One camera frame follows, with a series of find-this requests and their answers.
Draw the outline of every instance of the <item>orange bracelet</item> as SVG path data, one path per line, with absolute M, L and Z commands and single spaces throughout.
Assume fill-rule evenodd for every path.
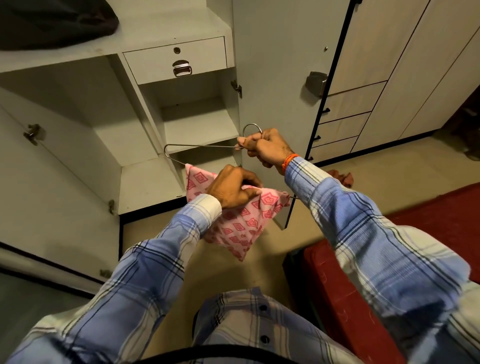
M 298 154 L 295 154 L 295 153 L 290 154 L 290 155 L 285 159 L 285 161 L 283 162 L 283 164 L 282 164 L 282 171 L 283 171 L 283 174 L 284 174 L 284 175 L 285 175 L 285 170 L 287 169 L 288 164 L 289 164 L 290 161 L 291 161 L 293 158 L 295 158 L 295 157 L 299 157 L 299 155 L 298 155 Z

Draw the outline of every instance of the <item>plaid shirt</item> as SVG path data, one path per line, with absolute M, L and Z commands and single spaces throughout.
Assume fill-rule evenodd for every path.
M 480 361 L 480 290 L 468 281 L 462 258 L 416 228 L 396 226 L 368 197 L 300 157 L 290 162 L 285 179 L 410 362 Z M 156 238 L 125 253 L 89 304 L 43 318 L 9 362 L 139 360 L 175 302 L 198 240 L 220 214 L 212 196 L 188 203 Z M 202 305 L 193 344 L 222 343 L 262 348 L 299 363 L 360 362 L 259 288 L 223 293 Z

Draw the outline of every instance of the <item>metal clothes hanger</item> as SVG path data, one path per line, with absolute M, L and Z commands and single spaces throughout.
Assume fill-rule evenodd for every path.
M 242 135 L 245 137 L 245 129 L 247 129 L 247 126 L 249 125 L 254 125 L 258 128 L 258 131 L 261 133 L 263 133 L 262 129 L 260 128 L 260 126 L 258 126 L 257 124 L 251 122 L 250 124 L 247 124 L 243 127 L 243 131 L 242 131 Z M 167 148 L 169 146 L 205 146 L 205 145 L 200 145 L 200 144 L 165 144 L 165 147 L 163 148 L 163 154 L 165 154 L 165 156 L 168 158 L 168 159 L 171 159 L 177 163 L 180 163 L 180 164 L 183 164 L 185 165 L 186 163 L 183 163 L 183 162 L 180 162 L 179 160 L 176 160 L 174 158 L 172 158 L 168 153 L 167 153 Z M 242 146 L 212 146 L 212 145 L 207 145 L 209 147 L 213 147 L 213 148 L 236 148 L 236 149 L 244 149 L 244 147 Z M 295 196 L 290 196 L 290 198 L 292 199 L 298 199 L 298 197 L 295 197 Z

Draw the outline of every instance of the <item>wardrobe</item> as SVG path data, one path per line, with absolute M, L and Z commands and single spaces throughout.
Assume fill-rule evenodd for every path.
M 0 52 L 0 265 L 84 291 L 118 262 L 119 216 L 185 203 L 183 163 L 292 192 L 244 151 L 167 144 L 255 123 L 325 163 L 441 127 L 480 83 L 475 0 L 109 3 L 112 36 Z

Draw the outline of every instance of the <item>tiled floor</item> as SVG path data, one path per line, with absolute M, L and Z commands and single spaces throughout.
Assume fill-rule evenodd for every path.
M 456 139 L 440 133 L 323 169 L 352 172 L 354 189 L 368 195 L 388 214 L 480 182 L 480 162 L 465 157 L 460 145 Z M 174 213 L 126 225 L 125 248 L 156 235 Z M 228 250 L 200 241 L 185 272 L 178 300 L 155 333 L 145 356 L 189 346 L 193 315 L 205 298 L 216 293 L 260 286 L 264 294 L 294 308 L 283 275 L 283 258 L 286 252 L 321 238 L 309 210 L 296 203 L 288 229 L 282 231 L 276 224 L 269 224 L 243 263 Z

